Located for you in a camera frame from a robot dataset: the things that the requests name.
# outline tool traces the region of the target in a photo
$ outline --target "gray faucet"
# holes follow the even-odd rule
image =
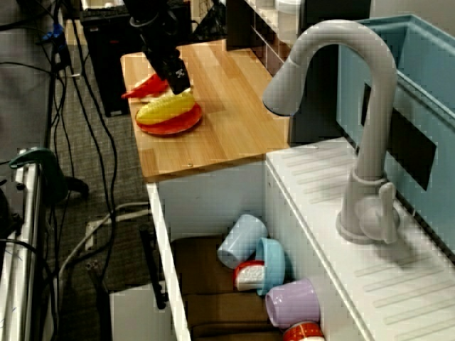
[[[286,62],[264,91],[262,101],[275,114],[295,114],[312,57],[320,48],[332,44],[353,49],[368,64],[372,76],[358,162],[350,172],[337,230],[345,239],[358,244],[379,240],[392,243],[397,238],[400,218],[393,208],[396,189],[385,178],[384,161],[397,69],[387,44],[375,32],[353,21],[318,23],[297,39]]]

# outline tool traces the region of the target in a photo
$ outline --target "yellow corn toy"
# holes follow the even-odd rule
[[[172,119],[184,112],[189,112],[195,104],[191,91],[181,94],[159,97],[144,105],[136,114],[136,122],[147,126]]]

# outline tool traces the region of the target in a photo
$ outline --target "drawer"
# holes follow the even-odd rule
[[[244,213],[259,217],[270,236],[281,242],[294,278],[313,282],[326,340],[364,340],[306,239],[303,222],[265,161],[152,183],[147,189],[178,341],[189,341],[191,336],[171,242],[227,234]]]

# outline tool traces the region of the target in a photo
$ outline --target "faucet handle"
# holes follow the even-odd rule
[[[400,216],[393,208],[393,200],[397,194],[397,189],[393,183],[385,183],[379,189],[379,198],[382,205],[381,231],[382,240],[387,244],[396,242],[397,229],[400,225]]]

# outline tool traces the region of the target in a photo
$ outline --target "red and white cup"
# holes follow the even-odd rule
[[[264,261],[244,261],[234,270],[234,288],[238,291],[258,289],[262,287],[265,277]]]
[[[324,341],[324,335],[315,322],[300,322],[283,334],[283,341]]]

